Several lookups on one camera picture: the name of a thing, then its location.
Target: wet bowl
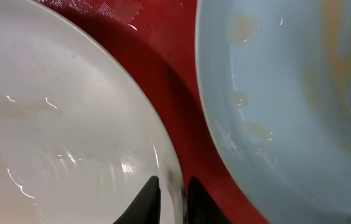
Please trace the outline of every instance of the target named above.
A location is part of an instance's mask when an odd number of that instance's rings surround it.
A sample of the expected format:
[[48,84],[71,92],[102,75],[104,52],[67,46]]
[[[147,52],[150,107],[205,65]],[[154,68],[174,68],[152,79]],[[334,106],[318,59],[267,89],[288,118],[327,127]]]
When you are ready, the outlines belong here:
[[271,223],[351,223],[351,1],[201,0],[207,124]]
[[56,12],[0,0],[0,223],[123,223],[143,201],[179,224],[183,186],[170,138],[127,71]]

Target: black object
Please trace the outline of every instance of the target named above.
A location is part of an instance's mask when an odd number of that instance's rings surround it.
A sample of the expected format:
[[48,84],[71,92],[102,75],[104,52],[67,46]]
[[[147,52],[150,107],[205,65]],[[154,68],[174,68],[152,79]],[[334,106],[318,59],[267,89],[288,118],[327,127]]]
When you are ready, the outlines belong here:
[[196,177],[189,180],[187,207],[189,224],[231,224]]
[[[232,224],[196,177],[189,180],[187,209],[189,224]],[[160,213],[159,178],[152,176],[114,224],[159,224]]]
[[160,214],[159,178],[152,176],[114,224],[159,224]]

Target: glossy ceramic surface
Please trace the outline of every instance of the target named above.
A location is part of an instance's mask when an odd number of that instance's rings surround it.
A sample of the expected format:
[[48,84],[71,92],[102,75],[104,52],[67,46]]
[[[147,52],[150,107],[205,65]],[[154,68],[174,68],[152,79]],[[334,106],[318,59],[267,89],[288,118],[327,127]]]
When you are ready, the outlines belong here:
[[207,129],[194,61],[196,0],[38,2],[91,35],[136,81],[169,133],[185,186],[198,177],[233,223],[267,223],[231,178]]
[[351,223],[351,1],[201,0],[196,64],[227,169],[271,223]]
[[113,223],[152,175],[161,223],[182,223],[178,160],[135,82],[51,10],[0,0],[0,223]]

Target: red tablecloth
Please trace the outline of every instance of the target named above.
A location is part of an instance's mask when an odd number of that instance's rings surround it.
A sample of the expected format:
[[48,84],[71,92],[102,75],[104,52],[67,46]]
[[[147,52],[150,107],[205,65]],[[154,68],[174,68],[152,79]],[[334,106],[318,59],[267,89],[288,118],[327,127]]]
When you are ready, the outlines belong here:
[[194,60],[196,0],[38,0],[84,29],[136,80],[169,133],[185,186],[198,177],[233,223],[266,223],[208,133]]

